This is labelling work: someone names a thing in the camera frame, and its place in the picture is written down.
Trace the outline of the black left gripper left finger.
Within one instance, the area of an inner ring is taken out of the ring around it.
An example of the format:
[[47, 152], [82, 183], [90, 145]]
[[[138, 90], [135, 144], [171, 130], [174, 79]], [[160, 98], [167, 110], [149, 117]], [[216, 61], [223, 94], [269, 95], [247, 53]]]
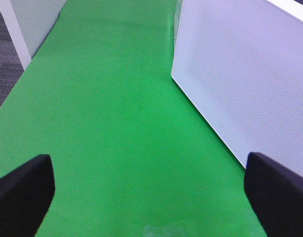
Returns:
[[0, 178], [0, 237], [33, 237], [55, 194], [50, 155], [38, 155]]

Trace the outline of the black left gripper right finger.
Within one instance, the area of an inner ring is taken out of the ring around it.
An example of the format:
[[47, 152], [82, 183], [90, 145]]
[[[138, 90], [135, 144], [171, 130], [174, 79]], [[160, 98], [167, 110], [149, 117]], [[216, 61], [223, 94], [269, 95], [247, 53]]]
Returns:
[[303, 237], [303, 177], [251, 152], [244, 191], [268, 237]]

